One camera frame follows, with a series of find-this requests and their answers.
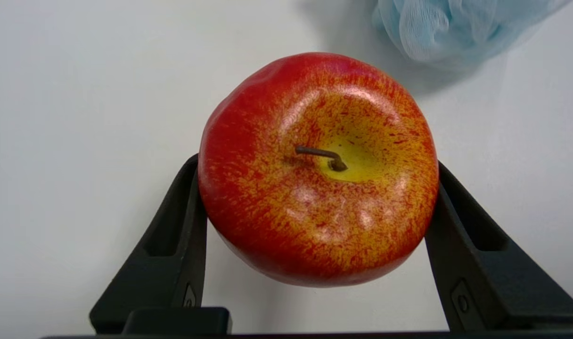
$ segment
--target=light blue cloth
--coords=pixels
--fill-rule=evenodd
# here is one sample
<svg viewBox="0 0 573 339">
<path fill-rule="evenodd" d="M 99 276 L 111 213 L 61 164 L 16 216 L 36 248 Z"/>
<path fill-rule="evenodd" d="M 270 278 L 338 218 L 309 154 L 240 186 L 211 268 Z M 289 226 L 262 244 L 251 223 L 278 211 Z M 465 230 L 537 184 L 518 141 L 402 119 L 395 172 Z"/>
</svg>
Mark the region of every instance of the light blue cloth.
<svg viewBox="0 0 573 339">
<path fill-rule="evenodd" d="M 405 55 L 447 69 L 476 66 L 570 0 L 379 0 L 373 25 Z"/>
</svg>

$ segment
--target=white backdrop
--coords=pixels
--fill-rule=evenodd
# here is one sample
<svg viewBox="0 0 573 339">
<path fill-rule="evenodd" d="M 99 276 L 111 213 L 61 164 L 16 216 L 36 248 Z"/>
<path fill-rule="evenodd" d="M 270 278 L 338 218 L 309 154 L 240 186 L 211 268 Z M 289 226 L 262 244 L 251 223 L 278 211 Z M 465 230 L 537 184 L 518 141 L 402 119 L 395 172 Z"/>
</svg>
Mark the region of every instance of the white backdrop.
<svg viewBox="0 0 573 339">
<path fill-rule="evenodd" d="M 573 296 L 573 2 L 466 75 L 403 60 L 372 2 L 0 0 L 0 338 L 92 333 L 88 312 L 203 126 L 276 58 L 338 52 L 414 95 L 438 155 Z M 447 328 L 424 243 L 349 288 L 283 285 L 210 227 L 205 305 L 234 332 Z"/>
</svg>

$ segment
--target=artificial apple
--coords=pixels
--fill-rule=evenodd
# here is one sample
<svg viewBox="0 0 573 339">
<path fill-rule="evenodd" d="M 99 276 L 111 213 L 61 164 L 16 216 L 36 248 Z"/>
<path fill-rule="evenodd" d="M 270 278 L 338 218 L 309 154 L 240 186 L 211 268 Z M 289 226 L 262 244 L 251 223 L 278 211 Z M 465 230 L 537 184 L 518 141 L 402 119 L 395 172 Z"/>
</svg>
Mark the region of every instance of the artificial apple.
<svg viewBox="0 0 573 339">
<path fill-rule="evenodd" d="M 211 114 L 198 161 L 226 244 L 269 277 L 314 287 L 399 266 L 425 234 L 439 184 L 431 132 L 405 88 L 328 53 L 248 77 Z"/>
</svg>

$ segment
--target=red apple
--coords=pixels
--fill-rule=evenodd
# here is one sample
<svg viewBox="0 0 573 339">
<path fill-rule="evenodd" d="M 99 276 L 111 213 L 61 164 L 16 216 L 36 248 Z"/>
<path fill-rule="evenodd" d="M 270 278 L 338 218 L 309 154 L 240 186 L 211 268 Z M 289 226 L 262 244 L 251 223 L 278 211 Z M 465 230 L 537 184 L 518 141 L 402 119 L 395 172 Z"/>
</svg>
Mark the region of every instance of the red apple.
<svg viewBox="0 0 573 339">
<path fill-rule="evenodd" d="M 308 154 L 321 151 L 347 169 Z M 198 180 L 209 220 L 241 259 L 314 287 L 399 266 L 425 235 L 439 184 L 431 131 L 410 94 L 328 53 L 276 60 L 224 99 L 203 132 Z"/>
</svg>

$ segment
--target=yellow skin patch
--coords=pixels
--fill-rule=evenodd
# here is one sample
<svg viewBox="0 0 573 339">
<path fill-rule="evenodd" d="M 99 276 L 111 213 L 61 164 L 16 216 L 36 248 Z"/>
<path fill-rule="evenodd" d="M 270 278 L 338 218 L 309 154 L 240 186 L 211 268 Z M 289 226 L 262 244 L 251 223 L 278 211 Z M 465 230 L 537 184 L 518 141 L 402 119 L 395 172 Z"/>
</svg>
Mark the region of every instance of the yellow skin patch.
<svg viewBox="0 0 573 339">
<path fill-rule="evenodd" d="M 295 154 L 295 146 L 336 152 Z M 397 267 L 437 197 L 431 133 L 410 95 L 357 60 L 308 53 L 249 77 L 207 122 L 199 183 L 233 251 L 285 283 L 363 283 Z"/>
</svg>

